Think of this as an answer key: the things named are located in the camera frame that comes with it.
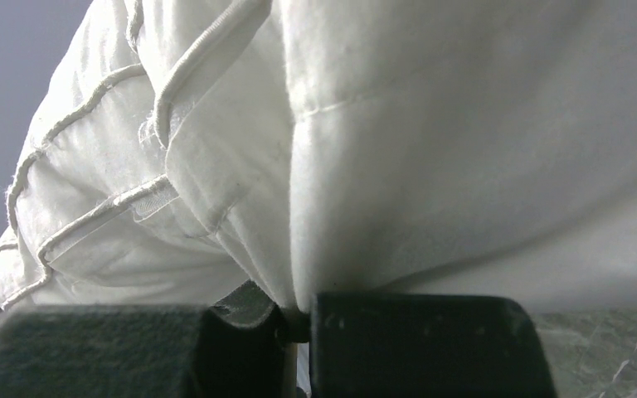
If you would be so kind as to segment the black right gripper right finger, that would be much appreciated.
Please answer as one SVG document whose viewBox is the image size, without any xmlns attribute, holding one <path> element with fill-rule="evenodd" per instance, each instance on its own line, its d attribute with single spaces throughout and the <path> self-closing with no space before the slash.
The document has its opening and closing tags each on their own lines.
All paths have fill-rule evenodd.
<svg viewBox="0 0 637 398">
<path fill-rule="evenodd" d="M 553 397 L 531 318 L 508 298 L 324 293 L 313 301 L 316 397 Z"/>
</svg>

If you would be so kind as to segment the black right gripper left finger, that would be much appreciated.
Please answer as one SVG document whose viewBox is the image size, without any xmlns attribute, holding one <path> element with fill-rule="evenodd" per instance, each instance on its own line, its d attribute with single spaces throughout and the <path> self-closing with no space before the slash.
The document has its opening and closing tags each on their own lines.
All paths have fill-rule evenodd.
<svg viewBox="0 0 637 398">
<path fill-rule="evenodd" d="M 44 306 L 0 315 L 0 397 L 288 397 L 271 308 Z"/>
</svg>

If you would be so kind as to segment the white pillow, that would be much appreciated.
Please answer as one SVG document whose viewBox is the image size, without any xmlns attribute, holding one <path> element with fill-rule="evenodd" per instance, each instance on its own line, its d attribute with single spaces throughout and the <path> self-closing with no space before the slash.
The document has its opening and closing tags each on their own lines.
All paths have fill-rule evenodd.
<svg viewBox="0 0 637 398">
<path fill-rule="evenodd" d="M 7 215 L 0 308 L 637 306 L 637 1 L 94 1 Z"/>
</svg>

